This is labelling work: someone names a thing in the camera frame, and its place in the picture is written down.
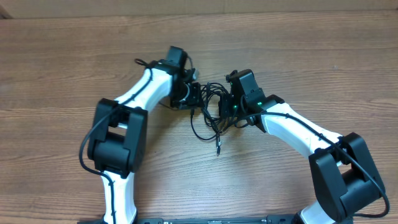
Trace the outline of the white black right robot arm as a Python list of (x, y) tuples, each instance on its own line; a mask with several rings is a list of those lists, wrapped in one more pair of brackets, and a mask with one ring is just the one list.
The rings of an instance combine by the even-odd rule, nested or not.
[(222, 96), (222, 118), (231, 125), (247, 120), (287, 143), (310, 165), (316, 201), (281, 223), (352, 223), (355, 217), (382, 218), (391, 208), (366, 141), (324, 129), (295, 112), (278, 96)]

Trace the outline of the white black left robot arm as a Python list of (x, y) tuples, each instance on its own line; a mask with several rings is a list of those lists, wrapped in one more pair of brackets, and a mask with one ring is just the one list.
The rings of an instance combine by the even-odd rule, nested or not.
[(125, 94), (96, 105), (92, 128), (84, 137), (80, 151), (86, 151), (94, 169), (82, 167), (101, 177), (106, 210), (98, 223), (135, 223), (134, 176), (139, 169), (147, 141), (149, 113), (162, 99), (171, 107), (191, 108), (198, 99), (198, 71), (185, 68), (184, 60), (145, 61), (139, 81)]

